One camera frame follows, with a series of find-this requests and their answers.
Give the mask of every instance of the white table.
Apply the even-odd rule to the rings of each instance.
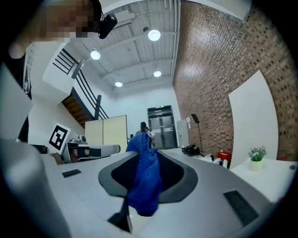
[[[263,159],[260,171],[251,171],[250,159],[234,167],[231,171],[264,194],[271,202],[278,201],[287,193],[297,171],[298,162]]]

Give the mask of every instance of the white ceiling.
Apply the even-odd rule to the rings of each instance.
[[[111,87],[117,81],[123,83],[122,88],[171,81],[177,49],[177,0],[143,0],[109,13],[116,14],[118,24],[106,39],[93,34],[68,43],[65,49],[74,53],[77,60],[89,59],[91,51],[96,49],[101,58],[89,59],[86,64],[92,64],[98,80],[104,80]],[[149,40],[148,32],[143,31],[146,26],[161,32],[158,41]],[[162,72],[161,77],[153,76],[156,70]]]

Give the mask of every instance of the doorway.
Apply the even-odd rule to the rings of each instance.
[[[149,130],[155,137],[157,149],[177,148],[177,137],[172,106],[148,108]]]

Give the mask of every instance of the small black rectangle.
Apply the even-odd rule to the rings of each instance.
[[[70,171],[67,171],[67,172],[63,172],[62,175],[63,175],[63,177],[67,178],[67,177],[76,175],[78,173],[81,173],[81,171],[78,170],[78,169],[74,169],[74,170],[70,170]]]
[[[258,217],[257,212],[249,205],[238,191],[230,191],[223,194],[233,208],[243,226],[248,225]]]

